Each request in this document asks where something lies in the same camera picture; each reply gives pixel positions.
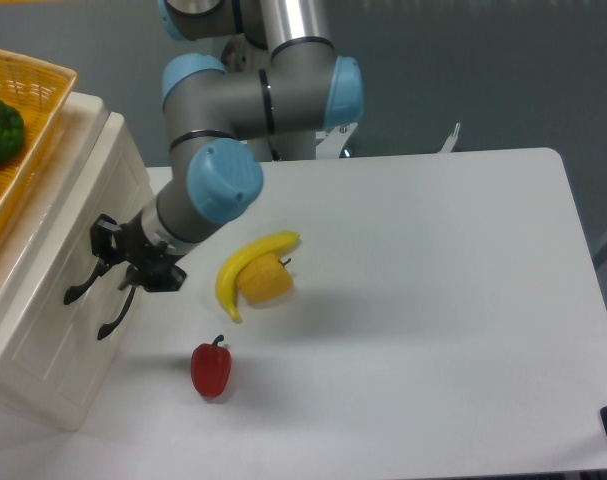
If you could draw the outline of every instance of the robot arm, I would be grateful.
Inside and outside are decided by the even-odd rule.
[[[123,286],[148,291],[180,288],[185,274],[175,263],[258,197],[262,169],[240,140],[330,129],[363,113],[358,65],[337,57],[320,0],[159,0],[159,7],[175,38],[251,30],[253,42],[266,40],[271,66],[228,74],[214,57],[187,54],[166,67],[173,178],[128,223],[103,218],[93,227],[104,246],[100,254],[93,245],[99,261],[108,269],[127,261]]]

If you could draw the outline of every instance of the orange plastic basket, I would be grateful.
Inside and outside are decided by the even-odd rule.
[[[35,183],[55,119],[75,82],[73,70],[0,50],[0,100],[15,107],[25,123],[23,149],[0,166],[0,240]]]

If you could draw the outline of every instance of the yellow banana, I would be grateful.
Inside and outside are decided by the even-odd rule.
[[[232,320],[241,323],[236,309],[236,277],[241,270],[264,253],[282,255],[298,243],[299,237],[298,233],[289,230],[272,233],[248,243],[225,261],[216,277],[216,298]]]

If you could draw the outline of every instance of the white cabinet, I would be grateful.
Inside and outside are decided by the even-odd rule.
[[[0,254],[0,407],[75,429],[132,316],[96,339],[125,302],[127,292],[117,289],[125,266],[71,305],[63,295],[96,263],[89,228],[98,215],[126,222],[152,190],[123,117],[108,115],[96,97],[70,96],[48,155]]]

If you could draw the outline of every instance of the tabletop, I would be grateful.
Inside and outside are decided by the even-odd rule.
[[[0,414],[0,478],[434,478],[607,468],[607,314],[547,149],[263,164],[238,220],[143,293],[82,428]],[[169,168],[150,169],[158,190]],[[280,229],[294,289],[214,295]],[[226,391],[190,357],[225,335]]]

